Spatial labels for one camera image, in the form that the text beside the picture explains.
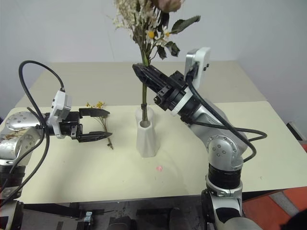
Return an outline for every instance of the green leaf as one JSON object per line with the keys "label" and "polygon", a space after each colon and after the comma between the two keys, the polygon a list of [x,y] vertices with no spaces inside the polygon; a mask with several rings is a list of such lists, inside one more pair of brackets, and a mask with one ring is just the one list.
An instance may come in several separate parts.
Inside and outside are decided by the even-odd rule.
{"label": "green leaf", "polygon": [[146,53],[143,51],[143,65],[144,66],[149,66],[149,63],[148,63],[148,59],[146,57]]}
{"label": "green leaf", "polygon": [[169,13],[164,13],[161,12],[161,16],[160,16],[160,23],[157,27],[159,32],[163,31],[163,26],[168,27],[168,22],[169,22]]}
{"label": "green leaf", "polygon": [[169,50],[172,56],[178,57],[180,49],[174,42],[168,42],[165,44],[165,47]]}
{"label": "green leaf", "polygon": [[160,56],[160,58],[163,60],[164,58],[166,58],[166,52],[164,50],[164,48],[162,46],[157,46],[158,49],[158,54]]}
{"label": "green leaf", "polygon": [[171,33],[172,34],[178,34],[181,31],[183,31],[185,28],[187,28],[188,26],[192,25],[193,23],[199,22],[200,19],[201,19],[201,17],[199,15],[198,16],[194,16],[192,18],[189,18],[187,20],[179,19],[173,25]]}

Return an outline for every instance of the orange floor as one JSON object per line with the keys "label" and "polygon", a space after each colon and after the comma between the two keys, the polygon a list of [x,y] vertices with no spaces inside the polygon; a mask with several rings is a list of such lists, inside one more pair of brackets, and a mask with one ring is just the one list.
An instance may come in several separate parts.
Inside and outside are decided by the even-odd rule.
{"label": "orange floor", "polygon": [[[302,211],[307,208],[307,187],[286,189],[283,193]],[[255,221],[264,230],[280,230],[290,216],[268,195],[243,203],[246,217]]]}

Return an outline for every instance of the black cable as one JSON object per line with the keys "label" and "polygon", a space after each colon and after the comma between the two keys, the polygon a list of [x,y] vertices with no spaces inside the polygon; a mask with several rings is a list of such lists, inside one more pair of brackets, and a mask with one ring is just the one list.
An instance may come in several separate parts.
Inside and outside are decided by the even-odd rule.
{"label": "black cable", "polygon": [[28,60],[28,61],[23,61],[20,66],[19,66],[19,76],[20,76],[20,70],[22,71],[23,67],[28,64],[28,63],[32,63],[32,64],[36,64],[36,65],[39,65],[41,67],[44,67],[45,69],[49,70],[58,80],[59,80],[59,83],[61,85],[61,91],[65,92],[65,87],[64,87],[64,84],[63,84],[63,81],[62,79],[59,77],[59,75],[53,71],[52,69],[50,69],[48,66],[40,63],[40,62],[37,62],[37,61],[31,61],[31,60]]}
{"label": "black cable", "polygon": [[253,146],[253,144],[247,140],[244,136],[242,136],[237,130],[234,129],[234,127],[229,124],[221,115],[219,115],[197,92],[195,87],[193,86],[193,79],[194,76],[198,72],[198,63],[196,62],[194,66],[191,68],[191,70],[186,75],[186,82],[188,84],[189,89],[193,93],[194,97],[204,106],[213,116],[215,116],[229,131],[231,131],[234,135],[236,135],[241,141],[243,141],[247,146],[249,146],[252,150],[252,154],[245,159],[243,159],[243,162],[247,162],[250,159],[252,159],[256,154],[257,150]]}
{"label": "black cable", "polygon": [[[27,107],[27,109],[39,120],[38,115],[31,108]],[[32,152],[38,146],[40,146],[40,144],[44,140],[44,136],[45,136],[45,130],[43,129],[39,142],[36,145],[34,145],[32,148],[30,148],[27,152],[25,152],[22,157],[20,157],[17,161],[14,162],[14,164],[12,165],[12,167],[9,171],[9,174],[12,174],[13,170],[16,168],[16,166],[19,164],[19,162],[23,160],[23,158],[25,158],[30,152]],[[5,182],[3,183],[3,186],[0,188],[0,193],[6,188],[8,181],[9,181],[9,179],[6,178]]]}
{"label": "black cable", "polygon": [[8,201],[11,200],[11,198],[22,188],[25,186],[25,184],[33,177],[33,175],[37,172],[37,170],[39,169],[39,167],[42,165],[43,161],[45,160],[46,156],[47,156],[47,153],[48,153],[48,149],[49,149],[49,144],[50,144],[50,135],[49,135],[49,129],[48,129],[48,126],[46,124],[46,121],[41,113],[41,111],[39,110],[37,104],[35,103],[33,97],[31,96],[25,82],[24,82],[24,75],[23,75],[23,68],[26,64],[28,63],[33,63],[33,64],[37,64],[39,66],[42,66],[44,68],[46,68],[47,70],[49,70],[51,73],[53,73],[56,78],[59,80],[60,84],[61,84],[61,91],[65,91],[65,88],[64,88],[64,84],[61,80],[61,78],[52,70],[50,69],[48,66],[45,66],[44,64],[42,63],[39,63],[37,61],[24,61],[20,64],[19,66],[19,69],[18,69],[18,73],[19,73],[19,79],[20,79],[20,83],[24,89],[24,92],[25,94],[27,95],[28,99],[30,100],[31,104],[33,105],[34,109],[36,110],[36,113],[37,113],[37,116],[38,116],[38,119],[40,121],[40,123],[42,124],[42,129],[43,131],[45,132],[45,135],[46,135],[46,146],[45,146],[45,150],[44,150],[44,153],[40,159],[40,161],[38,162],[37,166],[33,169],[33,171],[31,172],[31,174],[20,184],[20,186],[18,186],[14,192],[12,192],[7,198],[5,198],[1,204],[0,204],[0,207],[2,207],[3,205],[5,205]]}
{"label": "black cable", "polygon": [[[192,121],[189,124],[192,125],[199,125],[199,126],[206,126],[206,127],[211,127],[211,128],[219,128],[219,129],[228,129],[225,126],[221,126],[221,125],[214,125],[214,124],[209,124],[209,123],[203,123],[203,122],[198,122],[198,121]],[[255,138],[251,138],[248,139],[249,142],[251,141],[255,141],[255,140],[261,140],[261,139],[265,139],[268,135],[264,132],[261,132],[259,130],[255,130],[255,129],[249,129],[249,128],[236,128],[234,127],[234,129],[238,132],[246,132],[246,133],[255,133],[260,135],[260,137],[255,137]]]}

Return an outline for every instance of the vase opening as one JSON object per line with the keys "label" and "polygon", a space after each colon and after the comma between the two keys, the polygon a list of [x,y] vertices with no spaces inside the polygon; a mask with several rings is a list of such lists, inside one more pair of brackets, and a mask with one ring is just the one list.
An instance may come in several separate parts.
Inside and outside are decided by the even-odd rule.
{"label": "vase opening", "polygon": [[142,128],[148,128],[150,126],[150,121],[141,121],[140,126]]}

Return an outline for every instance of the small yellow flower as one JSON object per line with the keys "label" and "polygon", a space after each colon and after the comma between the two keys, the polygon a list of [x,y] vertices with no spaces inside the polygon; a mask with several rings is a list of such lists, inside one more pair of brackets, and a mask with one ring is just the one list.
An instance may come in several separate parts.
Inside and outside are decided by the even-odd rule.
{"label": "small yellow flower", "polygon": [[96,109],[102,109],[105,103],[98,101],[96,105],[91,105],[89,103],[86,103],[86,107],[96,108]]}
{"label": "small yellow flower", "polygon": [[148,31],[148,36],[150,39],[154,39],[154,31]]}

